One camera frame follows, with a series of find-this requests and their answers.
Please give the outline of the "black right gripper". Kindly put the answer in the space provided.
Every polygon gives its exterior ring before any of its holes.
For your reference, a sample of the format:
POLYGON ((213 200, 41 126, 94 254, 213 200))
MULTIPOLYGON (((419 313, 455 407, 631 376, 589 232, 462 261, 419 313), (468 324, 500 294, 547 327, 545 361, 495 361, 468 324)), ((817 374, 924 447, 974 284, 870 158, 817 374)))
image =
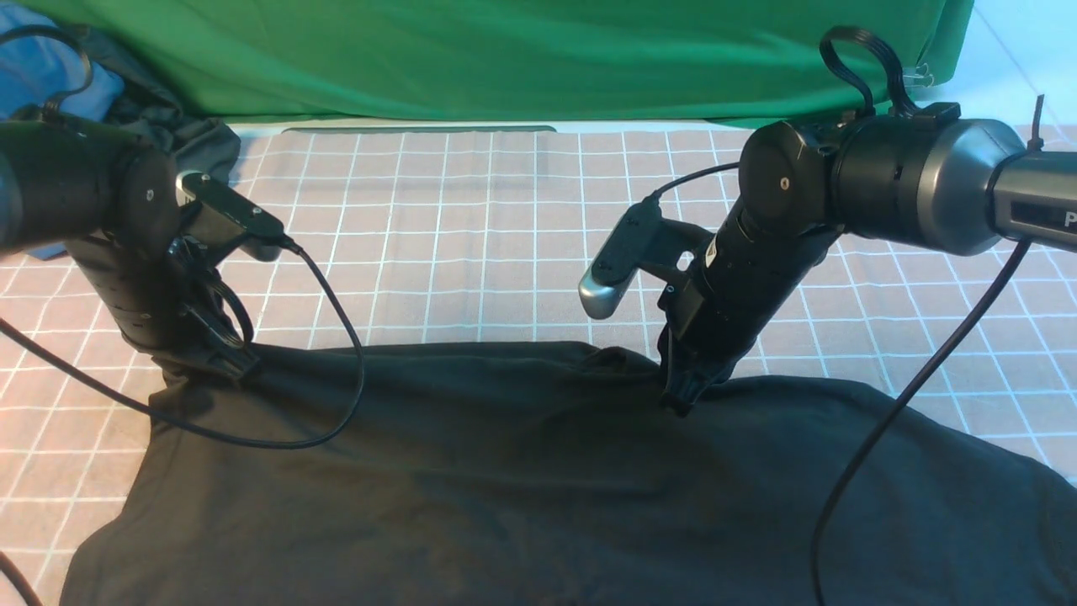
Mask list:
POLYGON ((673 330, 665 326, 659 334, 661 371, 665 387, 659 399, 662 409, 677 417, 687 417, 708 389, 730 380, 735 367, 745 356, 745 349, 735 348, 730 352, 697 352, 673 330))

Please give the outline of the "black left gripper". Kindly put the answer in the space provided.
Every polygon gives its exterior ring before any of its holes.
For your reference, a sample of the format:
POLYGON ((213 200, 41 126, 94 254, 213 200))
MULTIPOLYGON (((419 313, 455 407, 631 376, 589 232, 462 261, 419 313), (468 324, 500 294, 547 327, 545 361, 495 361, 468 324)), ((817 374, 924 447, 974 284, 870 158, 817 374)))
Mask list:
POLYGON ((226 286, 157 286, 157 363, 243 382, 258 372, 246 307, 226 286))

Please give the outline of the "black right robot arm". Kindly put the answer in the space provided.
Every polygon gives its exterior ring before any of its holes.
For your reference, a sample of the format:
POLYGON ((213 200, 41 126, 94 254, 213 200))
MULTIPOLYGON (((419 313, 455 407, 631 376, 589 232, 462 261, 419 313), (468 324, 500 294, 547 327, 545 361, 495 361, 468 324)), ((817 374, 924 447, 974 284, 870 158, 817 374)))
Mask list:
POLYGON ((970 257, 1001 239, 1074 251, 1072 151, 1045 151, 959 104, 751 133, 740 196, 659 300, 663 407, 686 415, 729 379, 845 234, 970 257))

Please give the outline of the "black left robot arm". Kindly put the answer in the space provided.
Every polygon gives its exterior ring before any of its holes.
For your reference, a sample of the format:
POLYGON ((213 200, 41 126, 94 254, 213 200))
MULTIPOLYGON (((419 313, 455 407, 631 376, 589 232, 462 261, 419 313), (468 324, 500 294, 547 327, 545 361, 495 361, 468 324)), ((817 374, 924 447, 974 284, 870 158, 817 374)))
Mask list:
POLYGON ((257 369, 250 319, 230 325, 216 266, 238 248, 276 258, 280 221, 122 128, 8 119, 1 143, 3 254, 59 242, 138 352, 230 380, 257 369))

